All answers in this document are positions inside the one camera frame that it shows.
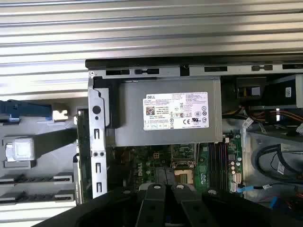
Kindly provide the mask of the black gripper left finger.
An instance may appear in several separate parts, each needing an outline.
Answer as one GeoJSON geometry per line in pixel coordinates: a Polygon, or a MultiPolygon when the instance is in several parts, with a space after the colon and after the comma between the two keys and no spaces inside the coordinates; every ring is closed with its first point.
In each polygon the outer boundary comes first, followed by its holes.
{"type": "Polygon", "coordinates": [[[157,167],[156,181],[140,190],[116,188],[49,218],[39,227],[162,227],[165,224],[167,174],[157,167]]]}

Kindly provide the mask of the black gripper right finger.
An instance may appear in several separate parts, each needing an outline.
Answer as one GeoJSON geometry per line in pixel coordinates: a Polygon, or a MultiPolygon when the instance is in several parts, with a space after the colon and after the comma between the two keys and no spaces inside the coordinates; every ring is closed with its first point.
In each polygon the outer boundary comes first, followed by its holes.
{"type": "Polygon", "coordinates": [[[177,183],[167,168],[167,183],[187,227],[299,227],[301,222],[241,196],[209,189],[199,193],[191,184],[177,183]]]}

